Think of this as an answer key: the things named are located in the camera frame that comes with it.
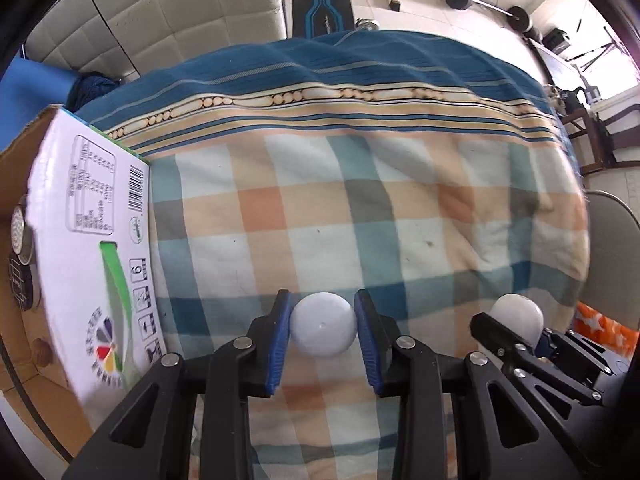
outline orange cloth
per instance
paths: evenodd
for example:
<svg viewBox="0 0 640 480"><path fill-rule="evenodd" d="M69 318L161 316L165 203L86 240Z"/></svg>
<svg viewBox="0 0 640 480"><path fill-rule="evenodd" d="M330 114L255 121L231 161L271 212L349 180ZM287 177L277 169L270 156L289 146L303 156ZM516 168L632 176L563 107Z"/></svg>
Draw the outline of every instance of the orange cloth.
<svg viewBox="0 0 640 480"><path fill-rule="evenodd" d="M603 316L597 310L578 301L574 330L593 342L631 359L638 344L638 332Z"/></svg>

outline cardboard flap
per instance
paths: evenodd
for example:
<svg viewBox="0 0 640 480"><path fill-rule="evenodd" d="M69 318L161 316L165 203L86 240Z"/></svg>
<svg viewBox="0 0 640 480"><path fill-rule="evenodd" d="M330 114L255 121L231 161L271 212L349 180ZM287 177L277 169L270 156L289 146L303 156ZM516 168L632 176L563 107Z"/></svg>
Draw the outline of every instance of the cardboard flap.
<svg viewBox="0 0 640 480"><path fill-rule="evenodd" d="M9 147L0 153L0 218L10 219L20 197L27 192L27 181L50 120L59 105L51 105L27 124Z"/></svg>
<svg viewBox="0 0 640 480"><path fill-rule="evenodd" d="M26 381L24 389L46 425L49 426L60 441L60 444L71 455L76 456L81 447L84 446L84 443L91 437L92 431L74 394L41 375L36 375ZM18 392L15 389L9 390L4 396L29 429L46 446L53 449L38 425L31 418L27 408L20 400Z"/></svg>

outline colorful logo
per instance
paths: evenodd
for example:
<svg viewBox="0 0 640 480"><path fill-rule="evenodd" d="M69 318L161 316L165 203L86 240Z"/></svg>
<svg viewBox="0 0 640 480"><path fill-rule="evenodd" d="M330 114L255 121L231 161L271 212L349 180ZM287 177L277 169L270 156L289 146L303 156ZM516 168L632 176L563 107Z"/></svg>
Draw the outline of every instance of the colorful logo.
<svg viewBox="0 0 640 480"><path fill-rule="evenodd" d="M113 323L98 307L89 320L86 332L86 352L94 359L91 366L96 377L113 388L122 387L122 358L113 337Z"/></svg>

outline white tufted headboard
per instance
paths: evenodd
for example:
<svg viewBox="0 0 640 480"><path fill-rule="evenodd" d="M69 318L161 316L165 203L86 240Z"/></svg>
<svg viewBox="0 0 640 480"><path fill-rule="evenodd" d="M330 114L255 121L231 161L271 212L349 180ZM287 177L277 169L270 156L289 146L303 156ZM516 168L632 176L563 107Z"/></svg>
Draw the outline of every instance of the white tufted headboard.
<svg viewBox="0 0 640 480"><path fill-rule="evenodd" d="M286 38L282 0L59 0L30 59L132 77L238 43Z"/></svg>
<svg viewBox="0 0 640 480"><path fill-rule="evenodd" d="M92 0L58 0L24 44L29 59L111 78L135 76Z"/></svg>

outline blue gripper pad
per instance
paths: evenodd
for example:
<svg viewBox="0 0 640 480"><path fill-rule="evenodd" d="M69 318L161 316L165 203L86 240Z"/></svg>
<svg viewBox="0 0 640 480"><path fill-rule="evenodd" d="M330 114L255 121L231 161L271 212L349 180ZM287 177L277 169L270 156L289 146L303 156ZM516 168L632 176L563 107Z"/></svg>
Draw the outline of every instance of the blue gripper pad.
<svg viewBox="0 0 640 480"><path fill-rule="evenodd" d="M353 298L353 309L358 321L358 339L362 350L364 369L367 373L367 381L369 381L375 394L379 394L383 386L380 353L359 294L356 294Z"/></svg>
<svg viewBox="0 0 640 480"><path fill-rule="evenodd" d="M287 355L289 344L289 317L293 307L289 301L289 294L284 299L285 304L281 307L280 317L276 321L271 347L269 348L269 366L267 368L267 381L265 384L267 393L273 395L280 384L282 370L284 368L284 358Z"/></svg>

